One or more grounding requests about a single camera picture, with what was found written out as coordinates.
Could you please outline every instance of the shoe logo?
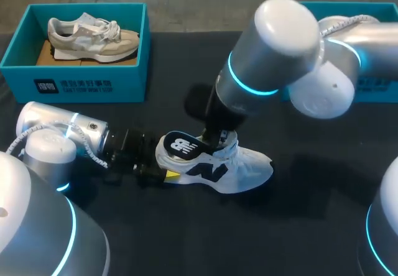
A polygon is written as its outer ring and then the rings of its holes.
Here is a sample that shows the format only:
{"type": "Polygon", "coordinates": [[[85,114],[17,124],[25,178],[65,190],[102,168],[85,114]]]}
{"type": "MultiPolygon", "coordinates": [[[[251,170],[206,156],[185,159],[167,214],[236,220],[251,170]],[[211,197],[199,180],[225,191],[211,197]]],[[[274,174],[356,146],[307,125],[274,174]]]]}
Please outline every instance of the shoe logo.
{"type": "Polygon", "coordinates": [[[178,151],[182,150],[184,154],[188,154],[189,152],[198,147],[196,144],[191,144],[189,141],[181,138],[176,139],[175,142],[173,142],[170,146],[172,149],[178,151]]]}
{"type": "Polygon", "coordinates": [[[221,164],[213,171],[213,164],[199,163],[187,171],[186,174],[201,175],[202,178],[216,183],[227,171],[228,167],[225,164],[221,164]]]}

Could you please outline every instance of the shoe box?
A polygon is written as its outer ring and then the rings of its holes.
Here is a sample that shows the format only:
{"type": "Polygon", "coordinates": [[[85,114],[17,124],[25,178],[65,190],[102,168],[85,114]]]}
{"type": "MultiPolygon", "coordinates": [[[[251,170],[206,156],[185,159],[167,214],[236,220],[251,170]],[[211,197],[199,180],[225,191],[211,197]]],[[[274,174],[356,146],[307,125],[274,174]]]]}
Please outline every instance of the shoe box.
{"type": "MultiPolygon", "coordinates": [[[[321,20],[328,16],[370,15],[380,22],[398,22],[398,8],[390,2],[302,2],[321,20]]],[[[282,94],[290,100],[287,89],[282,94]]],[[[380,78],[360,78],[356,85],[354,102],[398,103],[398,82],[380,78]]]]}
{"type": "Polygon", "coordinates": [[[145,98],[149,50],[145,4],[32,4],[19,23],[0,70],[18,103],[138,103],[145,98]],[[114,63],[55,60],[47,39],[49,19],[73,21],[84,12],[138,32],[137,52],[114,63]]]}

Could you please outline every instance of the white sneaker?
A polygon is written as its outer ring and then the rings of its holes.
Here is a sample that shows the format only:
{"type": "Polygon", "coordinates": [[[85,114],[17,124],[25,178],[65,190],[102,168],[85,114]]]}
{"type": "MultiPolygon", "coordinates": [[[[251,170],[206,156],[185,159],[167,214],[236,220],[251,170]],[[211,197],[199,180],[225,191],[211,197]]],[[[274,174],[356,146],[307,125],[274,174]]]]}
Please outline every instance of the white sneaker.
{"type": "Polygon", "coordinates": [[[139,34],[120,29],[116,21],[97,19],[87,13],[75,21],[51,18],[49,41],[57,60],[92,58],[102,63],[115,62],[134,53],[139,34]]]}
{"type": "Polygon", "coordinates": [[[224,147],[212,150],[186,133],[173,131],[163,136],[155,151],[156,161],[171,177],[165,182],[202,183],[220,193],[238,193],[266,182],[274,172],[272,160],[262,153],[238,146],[236,132],[230,132],[224,147]]]}

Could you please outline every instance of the beige sneaker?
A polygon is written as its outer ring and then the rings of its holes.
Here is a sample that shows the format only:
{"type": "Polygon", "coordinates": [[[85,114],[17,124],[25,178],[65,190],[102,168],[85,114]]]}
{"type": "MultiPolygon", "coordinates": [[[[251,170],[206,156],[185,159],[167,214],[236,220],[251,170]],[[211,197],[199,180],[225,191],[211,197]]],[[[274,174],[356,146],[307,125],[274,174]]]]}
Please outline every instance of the beige sneaker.
{"type": "Polygon", "coordinates": [[[120,29],[116,21],[97,19],[87,13],[75,21],[51,18],[48,35],[57,60],[92,58],[101,63],[115,62],[134,53],[139,45],[137,32],[120,29]]]}

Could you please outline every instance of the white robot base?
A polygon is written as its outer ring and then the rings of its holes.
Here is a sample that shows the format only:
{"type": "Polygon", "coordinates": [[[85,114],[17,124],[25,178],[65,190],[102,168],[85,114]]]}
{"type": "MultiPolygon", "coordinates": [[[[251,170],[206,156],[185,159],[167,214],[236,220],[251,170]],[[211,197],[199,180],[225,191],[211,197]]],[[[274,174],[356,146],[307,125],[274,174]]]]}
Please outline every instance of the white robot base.
{"type": "Polygon", "coordinates": [[[107,276],[103,230],[17,158],[0,167],[0,275],[107,276]]]}

